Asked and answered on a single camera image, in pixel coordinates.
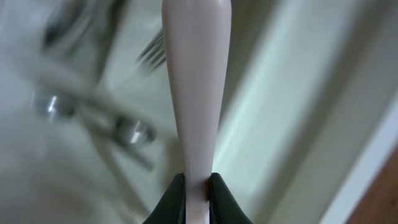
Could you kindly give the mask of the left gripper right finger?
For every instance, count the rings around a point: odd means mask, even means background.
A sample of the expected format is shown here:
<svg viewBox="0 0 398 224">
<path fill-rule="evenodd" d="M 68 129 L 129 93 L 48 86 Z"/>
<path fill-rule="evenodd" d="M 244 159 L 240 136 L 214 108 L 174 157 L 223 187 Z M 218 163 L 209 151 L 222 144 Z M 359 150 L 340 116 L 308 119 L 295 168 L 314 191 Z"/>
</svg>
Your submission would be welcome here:
<svg viewBox="0 0 398 224">
<path fill-rule="evenodd" d="M 210 176 L 209 199 L 211 224 L 252 224 L 216 172 Z"/>
</svg>

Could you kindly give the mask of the pink white spoon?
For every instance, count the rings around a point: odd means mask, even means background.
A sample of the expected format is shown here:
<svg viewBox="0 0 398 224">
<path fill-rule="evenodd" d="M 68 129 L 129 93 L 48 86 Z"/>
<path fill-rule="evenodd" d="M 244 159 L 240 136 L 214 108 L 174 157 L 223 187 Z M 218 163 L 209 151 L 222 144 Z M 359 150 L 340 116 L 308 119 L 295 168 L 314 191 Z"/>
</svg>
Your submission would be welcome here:
<svg viewBox="0 0 398 224">
<path fill-rule="evenodd" d="M 162 28 L 185 176 L 187 223 L 209 223 L 231 36 L 230 0 L 164 0 Z"/>
</svg>

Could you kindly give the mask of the silver fork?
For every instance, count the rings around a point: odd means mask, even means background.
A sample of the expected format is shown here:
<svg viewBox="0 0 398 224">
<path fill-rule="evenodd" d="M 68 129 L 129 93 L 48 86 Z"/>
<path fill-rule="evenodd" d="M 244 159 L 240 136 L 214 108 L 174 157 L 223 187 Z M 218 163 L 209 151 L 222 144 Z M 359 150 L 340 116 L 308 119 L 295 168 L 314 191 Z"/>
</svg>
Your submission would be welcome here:
<svg viewBox="0 0 398 224">
<path fill-rule="evenodd" d="M 164 33 L 161 29 L 136 59 L 145 71 L 152 73 L 166 62 Z"/>
</svg>

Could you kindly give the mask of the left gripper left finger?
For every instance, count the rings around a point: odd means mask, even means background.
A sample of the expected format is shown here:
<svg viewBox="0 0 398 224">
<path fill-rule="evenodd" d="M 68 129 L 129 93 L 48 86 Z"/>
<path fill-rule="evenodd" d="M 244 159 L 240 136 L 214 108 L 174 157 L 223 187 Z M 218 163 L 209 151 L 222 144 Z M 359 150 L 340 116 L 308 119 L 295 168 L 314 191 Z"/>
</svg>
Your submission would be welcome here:
<svg viewBox="0 0 398 224">
<path fill-rule="evenodd" d="M 143 224 L 185 224 L 185 176 L 177 174 Z"/>
</svg>

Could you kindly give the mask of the small silver teaspoon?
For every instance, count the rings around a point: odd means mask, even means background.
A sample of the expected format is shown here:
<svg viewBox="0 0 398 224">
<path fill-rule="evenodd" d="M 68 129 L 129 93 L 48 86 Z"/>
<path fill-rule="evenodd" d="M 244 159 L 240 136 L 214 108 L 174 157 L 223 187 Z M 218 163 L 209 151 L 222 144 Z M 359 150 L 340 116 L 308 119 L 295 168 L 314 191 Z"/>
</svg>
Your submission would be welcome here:
<svg viewBox="0 0 398 224">
<path fill-rule="evenodd" d="M 82 103 L 80 113 L 94 132 L 114 142 L 145 169 L 154 168 L 153 162 L 138 152 L 156 139 L 156 132 L 150 125 L 94 103 Z"/>
</svg>

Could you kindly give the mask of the small teaspoon dark handle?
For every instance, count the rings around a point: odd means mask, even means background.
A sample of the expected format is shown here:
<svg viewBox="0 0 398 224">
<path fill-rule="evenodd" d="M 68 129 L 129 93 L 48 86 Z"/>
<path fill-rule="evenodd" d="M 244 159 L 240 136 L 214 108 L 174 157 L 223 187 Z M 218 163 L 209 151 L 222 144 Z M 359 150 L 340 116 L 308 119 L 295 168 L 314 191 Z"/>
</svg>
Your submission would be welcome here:
<svg viewBox="0 0 398 224">
<path fill-rule="evenodd" d="M 35 113 L 43 116 L 51 123 L 66 119 L 77 119 L 77 121 L 79 121 L 88 131 L 91 142 L 94 144 L 101 160 L 105 163 L 107 170 L 109 170 L 110 174 L 113 176 L 113 179 L 118 186 L 119 193 L 121 194 L 121 199 L 127 205 L 127 208 L 135 210 L 142 215 L 149 214 L 149 209 L 146 208 L 144 202 L 141 200 L 140 196 L 138 196 L 138 193 L 133 189 L 124 172 L 117 164 L 117 161 L 113 156 L 112 147 L 116 147 L 119 152 L 128 156 L 133 161 L 137 161 L 129 154 L 124 152 L 121 148 L 119 148 L 119 146 L 114 142 L 106 139 L 104 136 L 100 136 L 86 124 L 86 122 L 83 120 L 82 114 L 80 113 L 80 105 L 82 103 L 94 103 L 96 105 L 103 106 L 101 103 L 98 103 L 95 100 L 74 95 L 73 93 L 67 91 L 54 89 L 42 89 L 34 91 L 30 105 Z"/>
</svg>

